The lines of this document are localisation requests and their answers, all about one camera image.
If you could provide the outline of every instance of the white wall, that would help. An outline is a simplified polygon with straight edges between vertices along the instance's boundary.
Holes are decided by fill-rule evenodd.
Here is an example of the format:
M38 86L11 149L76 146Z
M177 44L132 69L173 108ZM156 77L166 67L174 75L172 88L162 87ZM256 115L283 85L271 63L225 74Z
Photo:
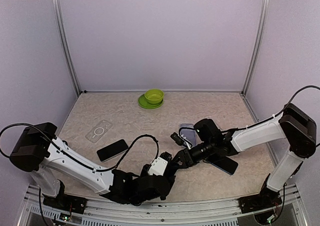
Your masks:
M82 90L240 91L262 0L60 0Z
M270 0L270 8L248 99L260 119L278 112L299 88L320 86L320 0ZM320 128L320 91L308 89L293 101ZM320 141L318 130L317 142ZM272 144L278 157L288 145ZM320 152L294 177L311 225L319 225Z
M51 0L0 0L0 129L11 123L61 126L76 95ZM1 137L10 154L21 128ZM1 225L13 225L30 177L0 155Z

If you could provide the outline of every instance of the beige tabletop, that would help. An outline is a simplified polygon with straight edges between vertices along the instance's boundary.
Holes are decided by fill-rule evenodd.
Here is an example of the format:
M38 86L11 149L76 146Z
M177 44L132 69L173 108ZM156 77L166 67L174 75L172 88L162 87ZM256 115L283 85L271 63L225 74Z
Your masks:
M81 94L59 137L82 156L110 167L115 165L119 156L101 163L96 151L120 139L130 145L139 135L151 134L159 141L160 153L167 151L174 156L182 148L175 144L170 135L177 132L181 123L194 124L201 119L212 118L223 130L253 123L238 93L170 92L165 94L164 104L152 110L138 105L141 94ZM93 143L86 135L102 120L109 123L109 129ZM156 145L152 139L140 139L118 169L140 174L143 165L150 163L155 154ZM179 170L166 201L207 200L257 193L274 168L265 145L250 148L231 158L239 164L232 176L203 162ZM66 185L66 193L99 197L81 183L54 173Z

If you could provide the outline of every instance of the green bowl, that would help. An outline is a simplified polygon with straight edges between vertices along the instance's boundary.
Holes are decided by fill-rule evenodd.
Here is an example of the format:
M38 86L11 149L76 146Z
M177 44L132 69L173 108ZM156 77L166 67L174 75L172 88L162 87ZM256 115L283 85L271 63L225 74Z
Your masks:
M160 89L151 89L146 91L144 96L150 104L158 104L164 99L165 93Z

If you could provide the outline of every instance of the green plate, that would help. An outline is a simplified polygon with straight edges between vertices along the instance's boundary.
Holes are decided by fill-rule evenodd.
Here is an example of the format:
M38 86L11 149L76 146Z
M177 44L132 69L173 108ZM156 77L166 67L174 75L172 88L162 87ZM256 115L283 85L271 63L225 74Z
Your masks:
M144 94L142 94L142 95L139 97L138 102L139 102L139 105L140 105L141 107L146 108L146 109L158 108L158 107L160 107L160 106L164 103L164 101L162 100L162 101L161 101L160 103L158 103L158 104L151 104L151 103L147 102L146 97L145 97Z

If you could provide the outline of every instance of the black cable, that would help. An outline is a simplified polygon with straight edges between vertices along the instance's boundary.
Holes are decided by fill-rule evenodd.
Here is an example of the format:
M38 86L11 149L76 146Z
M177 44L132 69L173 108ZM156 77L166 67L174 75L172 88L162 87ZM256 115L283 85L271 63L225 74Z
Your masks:
M112 169L115 169L117 168L121 161L125 158L125 156L128 154L128 152L130 151L130 149L134 146L134 144L140 139L140 138L143 138L143 137L150 137L153 139L153 141L156 143L156 155L155 155L155 159L158 158L158 155L159 155L159 144L158 144L158 141L155 137L153 137L152 135L148 135L148 134L144 134L144 135L140 135L139 137L137 137L130 145L130 147L127 149L127 151L122 155L122 157L119 159L119 161L116 163L115 166L111 167L111 168L107 168L107 169L99 169L97 170L97 172L106 172L106 171L110 171Z
M41 188L39 188L39 207L40 207L40 213L41 213L41 217L43 219L43 222L45 223L45 226L49 226L46 222L45 216L44 216L44 212L42 211L42 205L41 205Z
M75 161L76 163L80 164L81 166L89 169L89 170L94 170L93 167L90 167L82 162L80 162L79 160L77 160L76 158L72 157L70 154L68 154L67 152L63 151L59 146L57 146L42 130L40 130L39 128L35 127L34 125L32 124L29 124L29 123L14 123L14 124L11 124L7 127L5 127L1 132L0 132L0 138L2 136L2 134L9 128L11 127L16 127L16 126L27 126L27 127L31 127L35 130L37 130L39 133L42 134L42 136L44 137L44 140L50 142L57 150L59 150L62 154L64 154L65 156L69 157L71 160ZM156 156L155 156L155 159L158 158L158 155L159 155L159 144L158 144L158 141L155 137L153 137L152 135L148 135L148 134L144 134L144 135L141 135L139 137L137 137L133 142L132 144L130 145L130 147L128 148L128 150L122 155L122 157L120 158L120 160L117 162L117 164L111 168L107 168L107 169L98 169L97 172L106 172L106 171L110 171L112 169L115 169L119 166L119 164L121 163L121 161L124 159L124 157L127 155L127 153L129 152L129 150L133 147L133 145L135 144L135 142L142 138L142 137L150 137L154 140L154 142L156 143ZM2 150L0 149L0 152L1 154L6 157L6 158L9 158L8 155L6 155L4 152L2 152Z
M195 129L194 129L193 127L181 127L181 128L179 128L179 136L181 136L181 131L182 131L183 129L195 131Z
M277 215L277 216L276 216L275 220L273 220L271 223L274 223L275 221L277 221L277 220L278 220L278 218L280 217L280 215L281 215L282 211L284 210L284 207L285 207L285 199L286 199L285 185L286 185L286 184L284 184L283 202L282 202L281 211L280 211L279 215Z
M296 95L297 95L299 92L301 92L301 91L303 91L303 90L305 90L305 89L307 89L307 88L315 88L315 89L318 89L318 90L320 91L320 87L317 87L317 86L314 86L314 85L308 85L308 86L305 86L305 87L300 88L299 90L297 90L297 91L294 93L294 95L290 98L290 100L289 100L288 103L284 106L284 108L283 108L281 111L279 111L277 114L275 114L275 117L278 117L278 116L289 106L289 104L292 102L292 100L296 97ZM267 119L265 119L265 120L263 120L263 121L257 122L257 123L255 123L255 124L253 124L253 125L248 126L248 127L237 128L237 129L229 129L229 130L226 130L226 131L224 131L224 132L228 132L228 131L230 131L230 130L240 131L240 130L249 129L249 128L252 128L252 127L257 126L257 125L259 125L259 124L262 124L262 123L264 123L264 122L268 122L269 120L271 120L271 119L273 119L273 118L274 118L274 117L269 117L269 118L267 118Z

